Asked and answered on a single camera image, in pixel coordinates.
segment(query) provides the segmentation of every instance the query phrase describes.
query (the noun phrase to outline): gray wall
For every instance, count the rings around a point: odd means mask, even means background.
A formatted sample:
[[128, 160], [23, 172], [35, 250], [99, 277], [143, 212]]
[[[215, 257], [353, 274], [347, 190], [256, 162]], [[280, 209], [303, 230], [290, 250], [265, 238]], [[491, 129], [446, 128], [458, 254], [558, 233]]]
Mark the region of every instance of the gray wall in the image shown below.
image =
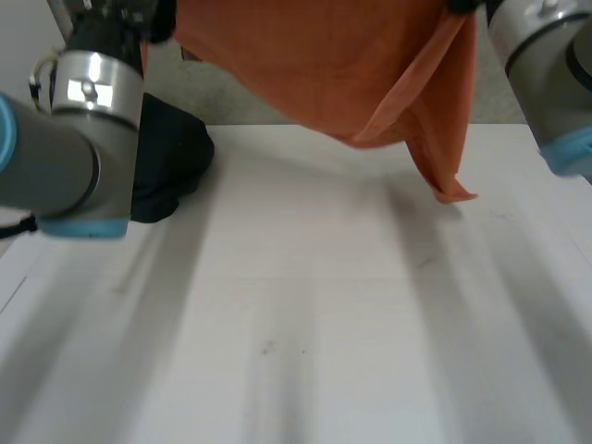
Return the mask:
[[29, 102], [36, 60], [63, 44], [45, 0], [0, 0], [0, 91]]

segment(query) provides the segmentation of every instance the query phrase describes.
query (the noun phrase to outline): white tabletop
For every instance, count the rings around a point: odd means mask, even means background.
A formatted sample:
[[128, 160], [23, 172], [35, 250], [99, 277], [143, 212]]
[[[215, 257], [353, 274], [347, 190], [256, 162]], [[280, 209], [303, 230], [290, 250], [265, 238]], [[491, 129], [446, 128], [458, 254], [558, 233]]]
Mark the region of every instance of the white tabletop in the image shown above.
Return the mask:
[[592, 188], [526, 127], [456, 206], [400, 146], [212, 134], [168, 221], [0, 259], [1, 443], [592, 442]]

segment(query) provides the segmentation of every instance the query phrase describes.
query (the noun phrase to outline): orange towel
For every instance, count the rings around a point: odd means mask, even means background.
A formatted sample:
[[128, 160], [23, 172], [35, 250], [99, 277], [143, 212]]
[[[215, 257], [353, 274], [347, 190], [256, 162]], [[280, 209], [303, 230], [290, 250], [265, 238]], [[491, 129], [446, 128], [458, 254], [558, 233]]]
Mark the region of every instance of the orange towel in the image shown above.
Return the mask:
[[443, 203], [473, 98], [475, 17], [446, 0], [178, 0], [179, 43], [289, 117], [357, 148], [406, 141]]

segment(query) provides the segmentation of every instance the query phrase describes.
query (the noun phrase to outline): black cable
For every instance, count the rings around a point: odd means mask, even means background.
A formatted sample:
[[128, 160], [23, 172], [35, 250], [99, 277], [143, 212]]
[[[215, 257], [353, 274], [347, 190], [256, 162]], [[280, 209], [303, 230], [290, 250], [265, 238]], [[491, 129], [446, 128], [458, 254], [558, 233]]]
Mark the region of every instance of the black cable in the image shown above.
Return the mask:
[[23, 233], [34, 233], [37, 229], [37, 218], [34, 215], [30, 215], [15, 225], [0, 227], [0, 240], [13, 238]]

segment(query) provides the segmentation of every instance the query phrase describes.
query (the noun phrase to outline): metal cylinder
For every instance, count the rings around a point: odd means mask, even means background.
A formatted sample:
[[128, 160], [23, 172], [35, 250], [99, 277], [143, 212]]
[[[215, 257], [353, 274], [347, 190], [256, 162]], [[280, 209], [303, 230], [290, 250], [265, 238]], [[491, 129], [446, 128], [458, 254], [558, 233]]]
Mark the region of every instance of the metal cylinder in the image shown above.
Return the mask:
[[40, 216], [75, 207], [93, 184], [91, 145], [74, 129], [5, 96], [0, 95], [0, 103], [16, 136], [0, 168], [0, 206]]
[[52, 110], [93, 112], [140, 127], [143, 78], [125, 62], [90, 51], [59, 57]]
[[586, 74], [592, 3], [489, 0], [487, 6], [491, 40], [549, 169], [591, 175], [592, 88], [584, 80], [592, 79]]

